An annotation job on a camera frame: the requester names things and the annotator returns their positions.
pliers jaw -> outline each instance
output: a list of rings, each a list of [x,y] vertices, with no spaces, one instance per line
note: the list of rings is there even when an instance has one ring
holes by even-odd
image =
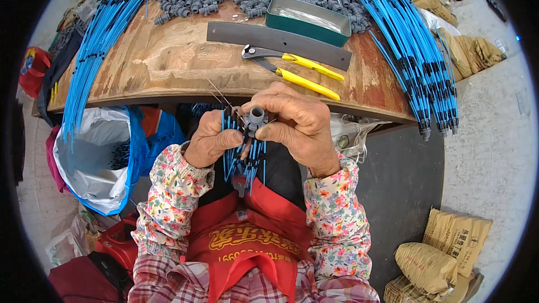
[[[266,56],[282,57],[282,54],[283,54],[282,52],[279,54],[279,52],[277,51],[264,49],[264,48],[258,48],[258,47],[252,47],[250,45],[246,45],[244,49],[241,51],[241,57],[243,57],[246,60],[252,60],[272,72],[277,71],[277,67],[271,64],[269,61],[267,61],[265,57]]]

yellow handle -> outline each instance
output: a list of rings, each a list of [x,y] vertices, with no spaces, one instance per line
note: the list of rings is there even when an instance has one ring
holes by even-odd
[[[323,67],[320,64],[317,64],[316,62],[313,62],[313,61],[308,60],[306,58],[303,58],[303,57],[300,57],[300,56],[297,56],[297,55],[293,55],[293,54],[289,54],[289,53],[284,53],[281,58],[286,60],[286,61],[294,62],[294,63],[297,63],[297,64],[302,65],[304,67],[314,69],[317,72],[319,72],[320,74],[326,75],[327,77],[331,77],[331,78],[333,78],[335,80],[344,81],[344,76],[342,76],[341,74],[337,74],[336,72],[331,71],[331,70],[327,69],[326,67]]]
[[[287,81],[290,81],[292,83],[295,83],[297,85],[300,85],[304,88],[307,88],[312,91],[316,91],[324,96],[327,96],[331,99],[334,99],[335,101],[341,100],[339,95],[337,95],[335,92],[327,89],[326,87],[322,87],[320,84],[316,84],[314,82],[311,82],[303,77],[300,77],[299,75],[296,75],[294,73],[289,72],[288,70],[284,70],[282,68],[277,68],[275,71],[275,74],[281,76]]]

yellow-handled pliers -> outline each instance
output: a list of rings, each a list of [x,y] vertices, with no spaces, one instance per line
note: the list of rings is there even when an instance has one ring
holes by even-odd
[[[339,95],[337,95],[337,93],[327,89],[326,87],[321,86],[320,84],[316,84],[307,80],[306,78],[294,74],[293,72],[289,72],[288,70],[274,66],[266,60],[266,57],[280,57],[284,60],[297,63],[310,69],[314,69],[317,72],[326,75],[327,77],[331,77],[339,81],[344,81],[344,77],[341,74],[337,74],[311,60],[307,60],[306,58],[297,55],[283,53],[281,51],[252,47],[250,45],[246,45],[245,48],[241,51],[241,57],[247,60],[253,60],[257,64],[261,65],[269,71],[273,71],[275,74],[281,76],[287,81],[300,85],[309,90],[316,91],[324,96],[334,99],[335,101],[341,99]]]

wooden table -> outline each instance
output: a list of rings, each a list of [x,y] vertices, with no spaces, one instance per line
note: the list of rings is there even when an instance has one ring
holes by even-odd
[[[258,64],[242,59],[243,45],[207,42],[207,23],[240,21],[245,17],[228,1],[218,13],[208,17],[195,15],[175,18],[164,25],[154,25],[162,12],[156,1],[140,8],[127,30],[108,52],[93,83],[87,107],[166,102],[211,102],[207,89],[210,79],[227,97],[250,98],[282,78]],[[264,24],[264,18],[242,24]],[[321,84],[341,97],[339,102],[322,97],[333,111],[368,116],[400,124],[414,123],[415,118],[404,99],[386,60],[370,35],[354,34],[344,46],[354,55],[348,71],[327,65],[346,79],[336,81],[320,73],[290,62],[272,58],[271,62],[286,70]],[[58,84],[58,94],[49,104],[49,111],[64,109],[75,59]],[[287,83],[309,95],[317,93]]]

floral sleeve cover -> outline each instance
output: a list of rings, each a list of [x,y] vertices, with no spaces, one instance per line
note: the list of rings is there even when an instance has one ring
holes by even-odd
[[[140,217],[131,233],[138,245],[138,255],[165,256],[179,263],[185,255],[185,238],[191,229],[191,216],[198,198],[213,187],[213,167],[195,168],[183,153],[190,142],[173,144],[155,159],[150,171],[152,187],[148,201],[138,204]]]
[[[339,153],[341,170],[327,178],[311,178],[303,184],[307,224],[313,223],[315,239],[309,252],[315,261],[317,280],[355,276],[369,279],[371,240],[363,206],[355,195],[357,165]]]

